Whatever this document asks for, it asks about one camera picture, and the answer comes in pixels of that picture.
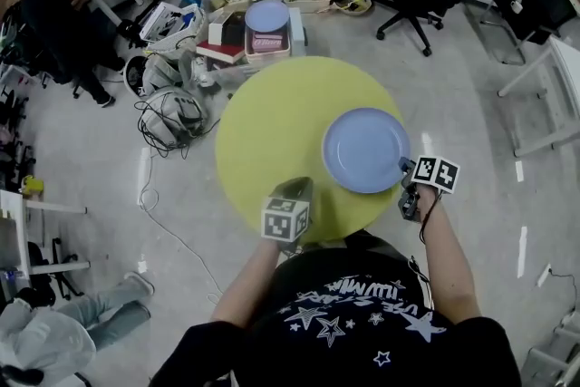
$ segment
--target book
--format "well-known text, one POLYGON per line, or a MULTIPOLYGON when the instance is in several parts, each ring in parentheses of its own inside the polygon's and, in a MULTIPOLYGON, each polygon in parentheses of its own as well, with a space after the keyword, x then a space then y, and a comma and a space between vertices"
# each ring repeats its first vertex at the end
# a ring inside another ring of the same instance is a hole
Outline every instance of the book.
POLYGON ((208 41, 199 43, 196 47, 196 53, 229 64, 234 64, 246 54, 244 47, 237 45, 213 45, 208 41))

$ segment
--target light blue plate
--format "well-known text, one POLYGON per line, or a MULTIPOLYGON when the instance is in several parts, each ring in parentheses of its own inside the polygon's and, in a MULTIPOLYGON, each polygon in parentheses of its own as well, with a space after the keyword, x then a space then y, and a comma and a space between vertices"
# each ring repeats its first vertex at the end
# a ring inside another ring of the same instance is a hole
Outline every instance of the light blue plate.
POLYGON ((362 194, 383 192, 401 181, 399 160, 410 155, 405 129, 375 108, 339 116, 323 139, 323 160, 330 175, 344 188, 362 194))
POLYGON ((246 12, 246 25, 258 33, 280 29, 290 18, 286 4, 279 0, 262 0, 252 4, 246 12))

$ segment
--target hand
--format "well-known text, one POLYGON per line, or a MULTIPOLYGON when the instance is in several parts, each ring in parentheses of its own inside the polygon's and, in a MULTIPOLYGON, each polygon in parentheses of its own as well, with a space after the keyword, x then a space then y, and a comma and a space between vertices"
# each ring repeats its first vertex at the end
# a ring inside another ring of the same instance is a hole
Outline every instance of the hand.
POLYGON ((417 184, 417 192, 419 193, 418 207, 422 219, 430 210, 433 203, 435 203, 437 190, 427 184, 417 184))

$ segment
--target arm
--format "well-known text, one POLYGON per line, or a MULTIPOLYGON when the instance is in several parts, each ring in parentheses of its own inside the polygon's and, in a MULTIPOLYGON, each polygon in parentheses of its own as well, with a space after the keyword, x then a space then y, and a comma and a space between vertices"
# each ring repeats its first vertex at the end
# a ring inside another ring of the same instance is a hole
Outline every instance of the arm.
MULTIPOLYGON (((437 195, 432 188, 417 188, 420 218, 424 221, 437 195)), ((440 202, 431 211, 424 237, 435 309, 454 324, 481 316, 468 260, 440 202)))
POLYGON ((217 302, 210 321, 226 321, 245 328, 270 286, 280 249, 274 240, 261 239, 256 251, 217 302))

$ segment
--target gray floor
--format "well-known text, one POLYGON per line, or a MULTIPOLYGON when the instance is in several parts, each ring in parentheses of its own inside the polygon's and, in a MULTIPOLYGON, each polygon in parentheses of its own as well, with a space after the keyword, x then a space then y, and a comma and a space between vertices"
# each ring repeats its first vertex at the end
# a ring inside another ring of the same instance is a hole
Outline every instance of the gray floor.
MULTIPOLYGON (((579 147, 576 142, 522 159, 525 179, 517 182, 514 144, 550 130, 538 81, 522 83, 504 99, 498 88, 518 67, 498 63, 484 47, 466 7, 445 18, 445 28, 425 25, 433 44, 422 56, 419 38, 400 24, 379 42, 378 24, 392 12, 370 15, 308 15, 311 53, 339 58, 371 74, 391 93, 417 156, 432 151, 461 165, 459 186, 444 203, 475 275, 480 306, 507 330, 519 363, 545 338, 574 300, 567 279, 549 277, 535 287, 546 263, 556 272, 580 276, 579 147), (526 272, 517 279, 518 241, 528 227, 526 272)), ((489 48, 505 37, 485 30, 489 48)), ((533 57, 537 49, 527 49, 533 57)), ((111 73, 107 79, 119 79, 111 73)), ((148 378, 192 324, 207 321, 215 289, 199 259, 152 223, 136 205, 136 178, 144 142, 139 112, 122 83, 108 83, 118 101, 101 109, 86 93, 52 84, 35 89, 25 131, 35 147, 36 174, 44 179, 47 201, 86 205, 85 217, 48 215, 51 235, 92 261, 73 280, 85 292, 113 285, 124 272, 146 262, 145 276, 157 288, 150 323, 99 353, 85 371, 92 385, 146 385, 148 378)), ((203 257, 222 289, 235 277, 256 244, 256 235, 227 203, 214 162, 215 132, 195 143, 186 160, 178 153, 153 161, 152 187, 159 204, 151 214, 203 257)), ((416 225, 391 206, 370 227, 424 266, 416 225)))

